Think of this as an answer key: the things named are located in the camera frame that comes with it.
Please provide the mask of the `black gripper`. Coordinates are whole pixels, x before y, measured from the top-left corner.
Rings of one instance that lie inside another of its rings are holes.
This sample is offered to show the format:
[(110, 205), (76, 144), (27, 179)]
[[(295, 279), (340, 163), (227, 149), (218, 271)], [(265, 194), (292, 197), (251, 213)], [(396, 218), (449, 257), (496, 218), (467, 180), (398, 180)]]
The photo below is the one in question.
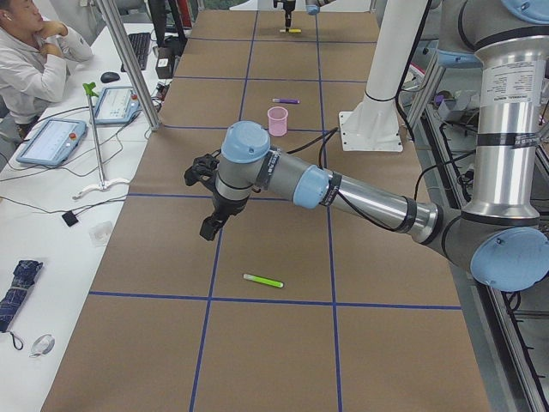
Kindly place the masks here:
[(296, 7), (296, 1), (295, 0), (281, 0), (283, 3), (283, 9), (286, 12), (293, 12)]
[(205, 218), (200, 228), (200, 236), (205, 240), (215, 240), (218, 232), (224, 227), (224, 221), (231, 216), (241, 213), (248, 198), (233, 200), (223, 197), (218, 191), (213, 192), (214, 212), (211, 216)]

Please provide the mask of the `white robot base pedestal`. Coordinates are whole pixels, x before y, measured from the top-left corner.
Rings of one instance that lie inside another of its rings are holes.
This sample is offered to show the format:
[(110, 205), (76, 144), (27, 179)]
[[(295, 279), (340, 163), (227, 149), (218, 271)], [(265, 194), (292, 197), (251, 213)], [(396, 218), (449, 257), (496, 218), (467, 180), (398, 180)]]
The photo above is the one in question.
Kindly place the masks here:
[(340, 112), (342, 149), (401, 152), (397, 94), (429, 1), (389, 0), (384, 9), (364, 97), (351, 112)]

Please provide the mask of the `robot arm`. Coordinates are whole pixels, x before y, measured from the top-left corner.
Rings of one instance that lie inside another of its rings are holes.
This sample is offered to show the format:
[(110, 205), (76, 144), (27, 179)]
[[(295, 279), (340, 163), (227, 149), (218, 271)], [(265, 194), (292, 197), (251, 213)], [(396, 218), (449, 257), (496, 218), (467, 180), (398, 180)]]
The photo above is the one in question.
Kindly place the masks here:
[(213, 195), (200, 234), (214, 239), (254, 191), (313, 209), (359, 216), (409, 235), (504, 292), (533, 286), (548, 271), (548, 239), (531, 204), (548, 59), (545, 1), (444, 1), (436, 55), (443, 67), (482, 69), (473, 194), (459, 209), (401, 194), (411, 180), (395, 103), (431, 3), (390, 1), (383, 13), (364, 99), (344, 117), (326, 167), (284, 152), (259, 124), (231, 125), (218, 154), (198, 158), (184, 179)]
[[(305, 0), (305, 11), (309, 15), (316, 15), (320, 12), (320, 8), (332, 3), (333, 0)], [(282, 8), (285, 10), (286, 17), (289, 17), (290, 14), (296, 9), (297, 2), (295, 0), (280, 0), (273, 1), (275, 7), (278, 4), (282, 4)]]

